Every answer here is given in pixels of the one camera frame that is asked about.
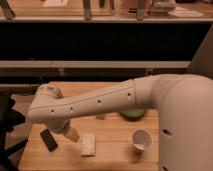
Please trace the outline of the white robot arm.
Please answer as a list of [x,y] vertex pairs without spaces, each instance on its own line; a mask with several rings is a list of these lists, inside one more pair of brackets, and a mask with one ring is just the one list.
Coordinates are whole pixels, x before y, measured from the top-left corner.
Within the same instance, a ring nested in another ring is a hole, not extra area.
[[201,75],[151,75],[73,97],[43,84],[28,117],[61,134],[71,118],[140,108],[159,112],[159,171],[213,171],[213,79]]

